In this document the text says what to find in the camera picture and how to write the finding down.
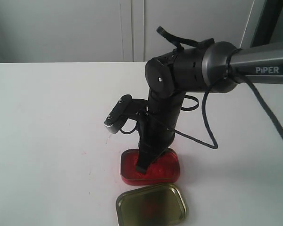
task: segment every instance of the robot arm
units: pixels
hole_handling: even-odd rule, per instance
[[[128,118],[137,121],[140,141],[136,170],[140,173],[146,173],[148,166],[173,142],[186,92],[205,92],[206,99],[209,92],[226,93],[241,82],[283,84],[283,43],[237,49],[229,42],[215,43],[213,39],[196,42],[173,36],[161,27],[157,31],[176,49],[147,62],[148,100],[132,99],[130,95],[125,95],[104,122],[112,133],[116,133]],[[193,48],[183,49],[181,44]],[[202,110],[206,123],[205,104]],[[208,123],[206,127],[214,145],[190,138],[217,149]]]

